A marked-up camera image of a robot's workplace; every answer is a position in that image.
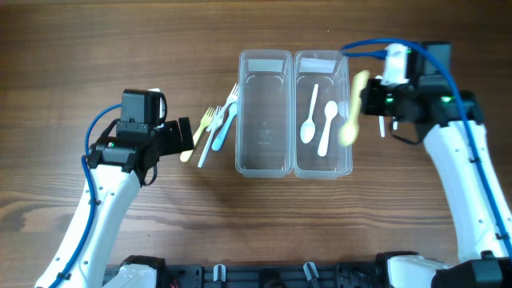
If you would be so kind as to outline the yellow plastic fork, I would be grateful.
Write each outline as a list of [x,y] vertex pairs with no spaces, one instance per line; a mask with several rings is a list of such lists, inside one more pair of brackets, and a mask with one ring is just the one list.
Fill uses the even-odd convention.
[[187,150],[187,151],[184,151],[181,153],[181,155],[180,155],[181,162],[189,161],[192,153],[194,152],[196,145],[198,144],[198,140],[200,139],[203,131],[212,123],[215,115],[216,115],[216,109],[214,109],[213,107],[209,107],[200,121],[199,128],[196,130],[196,132],[193,135],[193,140],[194,140],[193,149]]

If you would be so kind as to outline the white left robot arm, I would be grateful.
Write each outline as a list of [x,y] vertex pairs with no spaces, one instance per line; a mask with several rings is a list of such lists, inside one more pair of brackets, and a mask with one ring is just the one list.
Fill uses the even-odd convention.
[[161,156],[194,146],[188,118],[124,123],[116,118],[86,148],[86,183],[70,226],[38,287],[100,287],[122,220]]

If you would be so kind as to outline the long white plastic fork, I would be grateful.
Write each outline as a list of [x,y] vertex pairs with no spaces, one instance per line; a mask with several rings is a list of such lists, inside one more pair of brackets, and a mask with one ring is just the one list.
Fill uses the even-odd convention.
[[203,167],[203,164],[206,160],[206,156],[210,150],[210,146],[211,146],[211,143],[213,141],[213,138],[214,138],[214,134],[216,132],[216,130],[220,127],[220,122],[221,122],[221,110],[222,108],[220,106],[217,107],[216,111],[215,111],[215,114],[214,114],[214,119],[212,120],[212,123],[209,125],[209,128],[210,128],[210,134],[209,134],[209,137],[206,141],[206,144],[205,144],[205,147],[203,149],[203,152],[201,154],[201,157],[199,159],[199,162],[198,162],[198,168],[202,168]]

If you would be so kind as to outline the short white plastic fork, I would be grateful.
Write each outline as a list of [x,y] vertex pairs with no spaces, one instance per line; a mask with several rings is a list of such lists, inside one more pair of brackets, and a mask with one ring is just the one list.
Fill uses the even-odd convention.
[[226,99],[226,103],[224,104],[224,106],[222,106],[219,110],[217,110],[215,112],[214,118],[213,118],[211,124],[206,128],[206,130],[208,132],[210,132],[212,134],[217,128],[220,127],[220,125],[223,122],[223,117],[226,112],[226,109],[229,107],[230,104],[236,102],[237,100],[238,100],[238,84],[235,83],[232,91],[230,92],[230,94],[228,95],[228,97]]

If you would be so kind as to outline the thick white plastic spoon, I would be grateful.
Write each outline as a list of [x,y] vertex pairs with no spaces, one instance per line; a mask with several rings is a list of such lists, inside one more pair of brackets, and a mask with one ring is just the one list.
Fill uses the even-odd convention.
[[330,127],[333,119],[338,114],[338,104],[335,101],[328,101],[325,106],[324,113],[326,122],[322,132],[322,136],[318,145],[318,156],[325,157],[328,151]]

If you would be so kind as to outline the light blue plastic fork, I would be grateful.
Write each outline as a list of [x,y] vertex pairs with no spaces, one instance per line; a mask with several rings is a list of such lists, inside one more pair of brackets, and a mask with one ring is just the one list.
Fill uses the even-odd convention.
[[222,145],[226,139],[226,135],[228,134],[228,131],[230,129],[231,123],[234,120],[238,113],[238,103],[234,102],[229,106],[229,113],[227,120],[223,123],[223,126],[218,133],[217,137],[215,138],[212,149],[215,151],[219,151],[222,148]]

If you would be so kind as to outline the yellow plastic spoon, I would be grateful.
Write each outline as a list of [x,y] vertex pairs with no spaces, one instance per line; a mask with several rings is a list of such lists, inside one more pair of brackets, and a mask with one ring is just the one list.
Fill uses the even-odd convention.
[[370,72],[368,70],[362,70],[353,77],[349,116],[345,124],[341,127],[338,135],[338,142],[341,146],[354,144],[358,137],[358,116],[362,106],[361,92],[366,88],[369,77]]

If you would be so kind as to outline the clear plastic container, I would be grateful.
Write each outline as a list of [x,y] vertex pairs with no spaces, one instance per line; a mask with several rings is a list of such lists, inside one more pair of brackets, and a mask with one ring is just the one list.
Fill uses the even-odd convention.
[[[294,173],[298,178],[336,179],[347,176],[353,169],[351,146],[338,143],[339,130],[349,116],[350,84],[348,58],[338,50],[302,50],[294,56],[296,144]],[[304,144],[300,137],[301,125],[308,117],[314,85],[318,96],[314,108],[313,139]],[[338,104],[338,114],[330,127],[328,151],[318,156],[328,101]]]
[[289,51],[240,54],[235,167],[247,178],[283,178],[292,170],[292,72]]

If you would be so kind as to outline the thin white plastic spoon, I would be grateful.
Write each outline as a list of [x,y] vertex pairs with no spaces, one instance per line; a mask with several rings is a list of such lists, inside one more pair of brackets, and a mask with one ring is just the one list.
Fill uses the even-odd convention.
[[313,121],[313,114],[314,114],[314,108],[316,104],[318,96],[318,84],[314,85],[311,100],[310,100],[310,108],[307,119],[304,121],[304,123],[301,125],[300,129],[300,137],[304,144],[309,143],[314,136],[315,133],[315,124]]

